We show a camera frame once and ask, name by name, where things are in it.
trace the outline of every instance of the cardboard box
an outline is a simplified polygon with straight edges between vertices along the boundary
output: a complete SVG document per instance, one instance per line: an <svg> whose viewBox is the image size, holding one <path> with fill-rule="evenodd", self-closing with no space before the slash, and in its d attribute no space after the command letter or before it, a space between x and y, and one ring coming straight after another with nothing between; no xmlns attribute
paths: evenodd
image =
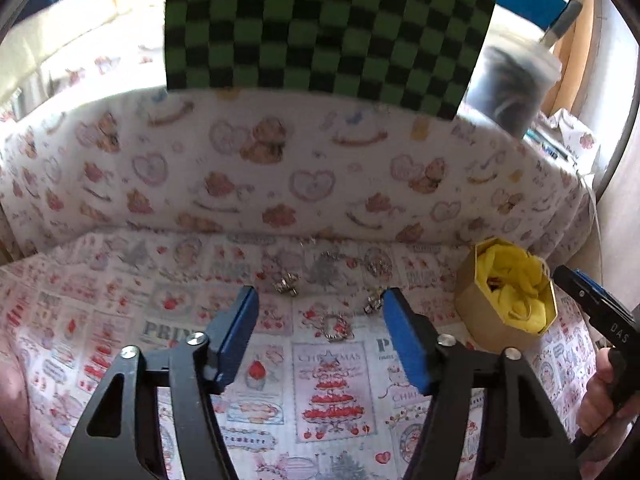
<svg viewBox="0 0 640 480"><path fill-rule="evenodd" d="M513 245L500 238L489 238L476 244L458 269L456 277L456 310L474 340L489 352L500 353L508 347L525 350L532 346L548 330L558 316L556 295L553 283L546 277L546 287L540 294L540 300L546 306L546 325L536 335L506 325L495 311L483 288L478 286L476 261L478 256L495 244Z"/></svg>

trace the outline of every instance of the silver bolt head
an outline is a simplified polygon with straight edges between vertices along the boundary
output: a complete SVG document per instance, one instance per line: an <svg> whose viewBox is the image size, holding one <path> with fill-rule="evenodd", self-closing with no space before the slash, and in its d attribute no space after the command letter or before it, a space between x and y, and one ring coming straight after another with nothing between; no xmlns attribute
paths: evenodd
<svg viewBox="0 0 640 480"><path fill-rule="evenodd" d="M504 350L504 355L507 359L510 359L511 361L519 361L520 358L522 357L520 350L518 350L517 348L506 348Z"/></svg>
<svg viewBox="0 0 640 480"><path fill-rule="evenodd" d="M442 346L455 346L456 338L451 334L440 334L438 336L438 344Z"/></svg>
<svg viewBox="0 0 640 480"><path fill-rule="evenodd" d="M131 359L138 355L138 347L137 346L125 346L122 350L120 350L120 357L125 359Z"/></svg>
<svg viewBox="0 0 640 480"><path fill-rule="evenodd" d="M187 337L187 344L196 346L206 341L207 335L204 332L194 332Z"/></svg>

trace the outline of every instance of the checkerboard pattern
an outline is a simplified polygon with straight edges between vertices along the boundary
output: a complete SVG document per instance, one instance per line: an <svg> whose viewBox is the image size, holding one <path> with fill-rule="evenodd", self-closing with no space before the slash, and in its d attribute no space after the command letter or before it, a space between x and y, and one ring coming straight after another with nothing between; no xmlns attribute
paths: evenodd
<svg viewBox="0 0 640 480"><path fill-rule="evenodd" d="M455 117L495 0L166 0L169 90L279 88Z"/></svg>

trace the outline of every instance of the translucent plastic container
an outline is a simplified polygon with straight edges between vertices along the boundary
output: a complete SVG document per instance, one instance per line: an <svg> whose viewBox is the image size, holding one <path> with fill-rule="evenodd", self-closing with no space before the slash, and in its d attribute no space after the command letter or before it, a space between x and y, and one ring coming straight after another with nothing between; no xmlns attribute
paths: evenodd
<svg viewBox="0 0 640 480"><path fill-rule="evenodd" d="M471 76L465 103L521 139L561 71L560 60L539 43L504 30L491 30Z"/></svg>

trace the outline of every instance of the blue gripper pad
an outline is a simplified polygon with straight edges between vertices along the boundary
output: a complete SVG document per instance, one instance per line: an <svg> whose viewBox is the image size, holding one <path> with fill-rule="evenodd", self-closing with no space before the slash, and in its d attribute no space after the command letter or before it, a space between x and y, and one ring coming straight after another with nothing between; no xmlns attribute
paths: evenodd
<svg viewBox="0 0 640 480"><path fill-rule="evenodd" d="M215 383L220 392L236 378L259 312L258 293L252 286L244 286L231 309L219 312L207 326L209 351L218 350Z"/></svg>
<svg viewBox="0 0 640 480"><path fill-rule="evenodd" d="M437 330L426 317L411 310L398 288L390 288L383 294L382 312L409 382L421 394L431 395L433 383L440 380L435 350Z"/></svg>

